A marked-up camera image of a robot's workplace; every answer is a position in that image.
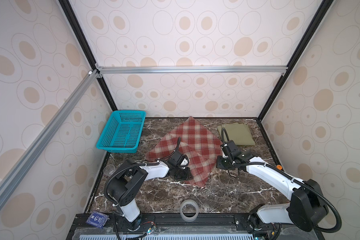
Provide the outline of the olive green skirt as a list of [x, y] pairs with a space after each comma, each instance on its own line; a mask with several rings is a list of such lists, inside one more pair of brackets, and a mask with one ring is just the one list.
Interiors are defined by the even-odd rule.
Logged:
[[217, 127], [222, 137], [222, 128], [225, 128], [230, 140], [234, 141], [238, 146], [254, 146], [255, 141], [252, 138], [250, 128], [246, 124], [223, 124]]

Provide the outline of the red plaid skirt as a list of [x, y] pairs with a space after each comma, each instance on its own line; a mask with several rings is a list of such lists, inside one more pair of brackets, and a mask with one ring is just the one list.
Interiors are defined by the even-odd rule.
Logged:
[[223, 154], [221, 140], [193, 117], [167, 133], [161, 141], [146, 153], [146, 160], [153, 162], [172, 153], [181, 138], [179, 151], [190, 159], [189, 168], [193, 179], [188, 184], [203, 188], [215, 167], [217, 157]]

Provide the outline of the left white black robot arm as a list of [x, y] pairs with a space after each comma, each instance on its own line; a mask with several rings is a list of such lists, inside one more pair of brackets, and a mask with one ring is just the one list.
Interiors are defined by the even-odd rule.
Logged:
[[145, 181], [172, 177], [176, 181], [193, 179], [191, 169], [185, 166], [172, 166], [166, 161], [134, 162], [123, 164], [108, 178], [104, 185], [104, 196], [116, 205], [120, 215], [131, 224], [141, 220], [141, 212], [135, 197]]

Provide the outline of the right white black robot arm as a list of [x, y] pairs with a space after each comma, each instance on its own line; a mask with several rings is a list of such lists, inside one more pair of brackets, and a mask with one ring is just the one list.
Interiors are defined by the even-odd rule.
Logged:
[[289, 200], [287, 204], [259, 205], [254, 208], [249, 217], [254, 230], [271, 223], [293, 224], [305, 232], [316, 229], [322, 233], [336, 233], [342, 227], [340, 213], [312, 179], [304, 181], [291, 176], [251, 153], [240, 153], [236, 157], [218, 156], [217, 168], [254, 175]]

